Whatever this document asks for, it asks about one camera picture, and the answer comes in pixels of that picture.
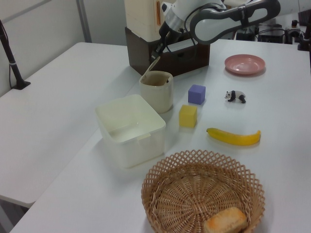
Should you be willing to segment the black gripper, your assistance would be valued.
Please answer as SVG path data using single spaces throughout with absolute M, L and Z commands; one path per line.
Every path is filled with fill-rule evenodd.
M 152 60 L 155 60 L 162 53 L 166 52 L 167 51 L 166 46 L 177 42 L 182 33 L 173 30 L 172 28 L 169 27 L 167 22 L 164 21 L 159 29 L 159 35 L 160 35 L 159 44 L 151 53 Z

